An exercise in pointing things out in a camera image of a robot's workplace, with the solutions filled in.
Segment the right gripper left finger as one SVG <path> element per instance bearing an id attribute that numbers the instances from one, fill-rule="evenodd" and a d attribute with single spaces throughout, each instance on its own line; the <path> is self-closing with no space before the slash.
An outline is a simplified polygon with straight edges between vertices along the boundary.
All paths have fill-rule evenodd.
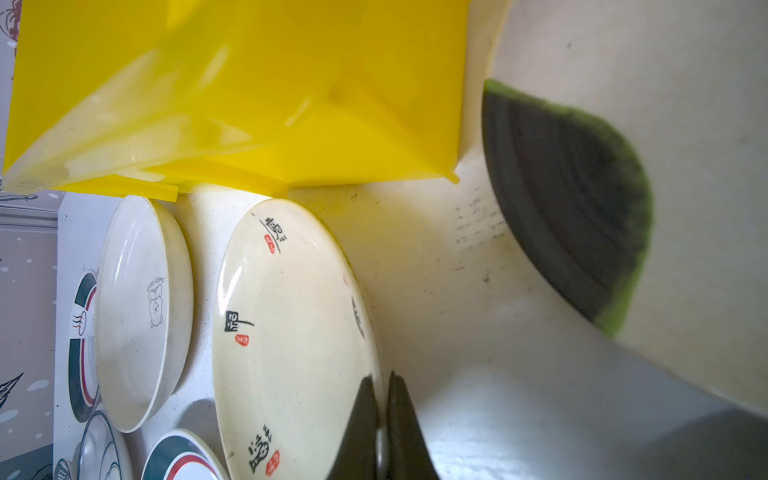
<path id="1" fill-rule="evenodd" d="M 371 376 L 364 377 L 347 422 L 328 480 L 375 479 L 379 409 Z"/>

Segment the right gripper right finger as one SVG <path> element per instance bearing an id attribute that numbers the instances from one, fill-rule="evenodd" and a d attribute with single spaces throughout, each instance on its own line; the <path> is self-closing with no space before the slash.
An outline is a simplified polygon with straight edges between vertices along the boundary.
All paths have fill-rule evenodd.
<path id="1" fill-rule="evenodd" d="M 395 372 L 389 378 L 386 422 L 388 478 L 439 480 L 405 380 Z"/>

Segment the plain cream plate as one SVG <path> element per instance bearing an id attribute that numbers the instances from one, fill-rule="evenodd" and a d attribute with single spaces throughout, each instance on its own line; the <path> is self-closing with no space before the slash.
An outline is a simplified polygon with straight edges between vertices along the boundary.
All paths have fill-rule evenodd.
<path id="1" fill-rule="evenodd" d="M 176 389 L 193 308 L 190 255 L 177 221 L 156 201 L 124 198 L 102 249 L 94 324 L 102 402 L 120 432 L 141 428 Z"/>

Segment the cream plate with black characters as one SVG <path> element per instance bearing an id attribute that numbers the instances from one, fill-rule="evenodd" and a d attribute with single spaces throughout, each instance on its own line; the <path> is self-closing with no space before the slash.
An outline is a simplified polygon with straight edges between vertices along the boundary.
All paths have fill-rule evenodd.
<path id="1" fill-rule="evenodd" d="M 299 204 L 249 210 L 215 287 L 214 401 L 234 479 L 323 479 L 360 383 L 381 393 L 375 332 L 351 266 Z"/>

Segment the green red rimmed white plate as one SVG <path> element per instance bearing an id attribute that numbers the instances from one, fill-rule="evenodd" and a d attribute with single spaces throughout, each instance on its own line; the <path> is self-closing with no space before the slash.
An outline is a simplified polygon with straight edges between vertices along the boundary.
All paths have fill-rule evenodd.
<path id="1" fill-rule="evenodd" d="M 197 435 L 174 429 L 162 435 L 145 461 L 142 480 L 226 480 L 215 453 Z"/>

